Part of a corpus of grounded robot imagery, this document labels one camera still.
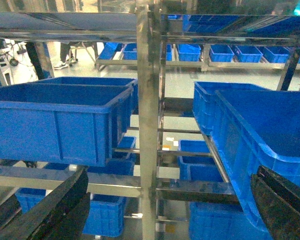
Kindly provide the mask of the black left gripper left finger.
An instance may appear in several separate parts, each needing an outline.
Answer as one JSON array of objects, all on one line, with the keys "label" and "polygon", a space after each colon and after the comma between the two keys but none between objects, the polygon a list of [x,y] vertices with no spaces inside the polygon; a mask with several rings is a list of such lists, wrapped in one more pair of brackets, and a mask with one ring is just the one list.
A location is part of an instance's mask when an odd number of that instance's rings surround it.
[{"label": "black left gripper left finger", "polygon": [[90,212],[89,178],[73,173],[27,213],[0,230],[0,240],[78,240]]}]

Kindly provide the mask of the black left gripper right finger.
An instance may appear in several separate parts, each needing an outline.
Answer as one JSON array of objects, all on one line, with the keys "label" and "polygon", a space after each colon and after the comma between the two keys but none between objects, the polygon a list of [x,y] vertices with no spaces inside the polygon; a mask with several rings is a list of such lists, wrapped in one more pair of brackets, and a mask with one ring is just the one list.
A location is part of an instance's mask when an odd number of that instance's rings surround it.
[{"label": "black left gripper right finger", "polygon": [[300,187],[260,165],[250,177],[252,195],[274,240],[300,240]]}]

